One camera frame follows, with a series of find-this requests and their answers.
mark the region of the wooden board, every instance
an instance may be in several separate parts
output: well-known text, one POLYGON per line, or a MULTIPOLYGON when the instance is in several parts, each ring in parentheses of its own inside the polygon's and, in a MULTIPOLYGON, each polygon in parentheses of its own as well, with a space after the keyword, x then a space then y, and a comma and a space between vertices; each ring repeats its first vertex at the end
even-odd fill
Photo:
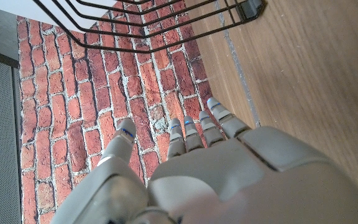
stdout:
MULTIPOLYGON (((199 34, 217 22, 193 29, 199 34)), ((358 0, 271 0, 260 18, 229 36, 261 125, 324 152, 358 185, 358 0)), ((236 73, 223 33, 198 45, 214 96, 237 114, 249 110, 239 78, 220 72, 236 73)), ((244 114, 249 122, 251 113, 244 114)))
MULTIPOLYGON (((197 10, 190 11, 189 16, 195 17, 196 14, 206 14, 214 10, 215 7, 213 3, 207 4, 197 10)), ((217 16, 214 16, 210 17, 208 21, 201 20, 195 22, 192 26, 196 34, 200 34, 220 27, 220 21, 217 16)), ((224 43, 219 47, 214 47, 215 43, 221 43, 222 40, 224 40, 224 34, 223 32, 219 32, 214 35, 202 37, 197 41, 200 52, 207 52, 208 54, 208 56, 205 57, 205 53, 202 53, 202 58, 206 73, 208 74, 211 90, 214 96, 219 96, 219 100, 223 101, 229 110, 243 119, 251 128, 255 128, 255 121, 252 117, 249 104, 247 103, 244 90, 242 89, 229 46, 224 43)))

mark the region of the red brick wall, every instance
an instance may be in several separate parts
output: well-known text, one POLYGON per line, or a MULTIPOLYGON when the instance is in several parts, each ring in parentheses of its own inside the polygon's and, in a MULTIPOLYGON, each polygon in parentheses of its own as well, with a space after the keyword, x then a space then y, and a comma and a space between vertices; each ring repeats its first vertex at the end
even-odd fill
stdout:
MULTIPOLYGON (((125 7, 139 10, 134 5, 125 7)), ((158 10, 143 17, 114 15, 121 20, 145 22, 183 7, 180 2, 168 11, 158 10)), ((182 14, 150 25, 145 32, 187 19, 182 14)), ((112 27, 105 22, 93 29, 140 32, 136 27, 112 27)), ((154 169, 166 160, 171 119, 183 121, 185 115, 190 115, 197 122, 198 113, 206 108, 211 96, 195 41, 153 54, 131 54, 86 50, 61 28, 22 17, 17 18, 17 30, 23 106, 24 223, 50 221, 65 197, 94 169, 123 118, 132 118, 137 127, 129 165, 147 184, 154 169)), ((143 42, 75 35, 89 44, 148 49, 189 37, 193 31, 186 26, 143 42)))

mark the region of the white ceiling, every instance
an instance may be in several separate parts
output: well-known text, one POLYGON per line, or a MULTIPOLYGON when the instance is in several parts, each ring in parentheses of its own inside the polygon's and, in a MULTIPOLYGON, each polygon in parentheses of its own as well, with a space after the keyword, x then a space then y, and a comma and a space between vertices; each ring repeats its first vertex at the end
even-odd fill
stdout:
MULTIPOLYGON (((48 9, 51 11, 55 17, 57 17, 60 22, 63 23, 70 30, 79 31, 74 24, 72 24, 67 17, 59 10, 59 8, 54 5, 51 0, 40 0, 48 9)), ((73 5, 81 13, 101 17, 106 13, 104 9, 96 9, 94 7, 84 6, 77 3, 75 0, 70 0, 73 5)), ((105 6, 113 6, 117 1, 114 0, 85 0, 86 2, 92 2, 95 4, 101 4, 105 6)), ((65 0, 58 0, 58 2, 69 12, 69 14, 74 18, 74 20, 84 28, 90 28, 95 21, 81 18, 77 16, 71 7, 66 3, 65 0)), ((41 10, 41 8, 36 5, 33 0, 0 0, 0 10, 10 12, 12 14, 26 17, 29 19, 34 19, 40 22, 46 22, 48 24, 57 25, 51 18, 48 17, 46 13, 41 10)))

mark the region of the robotic hand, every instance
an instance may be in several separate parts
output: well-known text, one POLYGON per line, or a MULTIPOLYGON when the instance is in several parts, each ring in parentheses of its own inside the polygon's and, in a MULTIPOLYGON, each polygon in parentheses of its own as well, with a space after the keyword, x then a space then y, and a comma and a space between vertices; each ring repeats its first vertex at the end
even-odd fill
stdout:
POLYGON ((135 125, 125 119, 52 223, 358 223, 358 188, 325 155, 275 128, 251 130, 216 99, 171 123, 167 162, 147 188, 127 165, 135 125))

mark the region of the wire rack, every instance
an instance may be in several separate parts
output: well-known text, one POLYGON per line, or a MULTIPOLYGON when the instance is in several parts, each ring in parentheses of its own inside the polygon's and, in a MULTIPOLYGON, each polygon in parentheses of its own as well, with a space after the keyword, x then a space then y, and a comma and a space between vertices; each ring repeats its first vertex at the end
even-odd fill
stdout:
POLYGON ((163 43, 162 45, 158 45, 157 47, 150 46, 147 50, 141 50, 134 47, 120 47, 116 45, 107 45, 107 44, 100 44, 100 45, 93 45, 87 44, 85 41, 80 40, 79 38, 73 35, 72 31, 68 30, 64 24, 57 19, 57 17, 40 1, 40 0, 33 0, 53 21, 58 24, 66 33, 69 35, 78 45, 89 48, 89 49, 101 49, 101 50, 113 50, 119 52, 132 52, 132 53, 145 53, 149 54, 152 52, 156 52, 162 49, 166 49, 169 47, 173 47, 175 45, 179 45, 191 40, 195 40, 200 37, 204 37, 206 35, 210 35, 225 29, 229 29, 241 24, 245 24, 247 22, 253 21, 254 19, 258 18, 265 8, 265 2, 263 0, 247 0, 247 1, 240 1, 240 0, 195 0, 195 3, 191 6, 187 7, 180 7, 179 10, 174 10, 173 6, 175 4, 183 3, 183 0, 140 0, 140 1, 133 1, 133 0, 117 0, 117 3, 123 3, 121 6, 124 7, 117 7, 114 5, 113 7, 104 6, 100 4, 94 4, 90 2, 85 2, 82 0, 65 0, 65 2, 69 5, 72 11, 81 18, 84 19, 91 19, 93 21, 99 22, 109 22, 114 26, 128 26, 128 27, 138 27, 140 32, 120 32, 119 29, 112 29, 112 30, 98 30, 98 29, 87 29, 79 25, 77 21, 70 15, 70 13, 63 7, 58 0, 50 0, 51 2, 56 5, 59 10, 67 17, 67 19, 80 31, 87 32, 87 33, 94 33, 100 35, 110 35, 116 38, 132 38, 136 39, 136 42, 145 42, 147 39, 154 38, 161 34, 166 34, 170 30, 173 29, 181 29, 182 27, 188 26, 191 24, 192 26, 197 22, 205 22, 205 20, 218 19, 219 22, 216 23, 215 26, 208 26, 200 34, 191 35, 189 37, 181 37, 177 41, 170 42, 170 43, 163 43), (110 16, 106 17, 94 17, 89 16, 86 14, 81 13, 72 1, 76 1, 77 3, 95 7, 98 9, 105 9, 106 11, 111 12, 110 16), (128 10, 126 6, 135 5, 136 10, 128 10), (160 17, 153 17, 150 18, 150 14, 155 13, 156 11, 161 11, 164 9, 165 12, 169 12, 167 15, 160 16, 160 17), (125 14, 127 18, 131 17, 139 17, 141 19, 137 19, 137 22, 133 22, 130 19, 122 20, 118 19, 112 15, 117 13, 125 14), (178 22, 176 20, 175 23, 170 24, 169 26, 162 26, 163 28, 159 30, 150 30, 150 26, 154 24, 158 24, 159 22, 164 22, 169 18, 177 18, 181 15, 191 15, 191 18, 178 22))

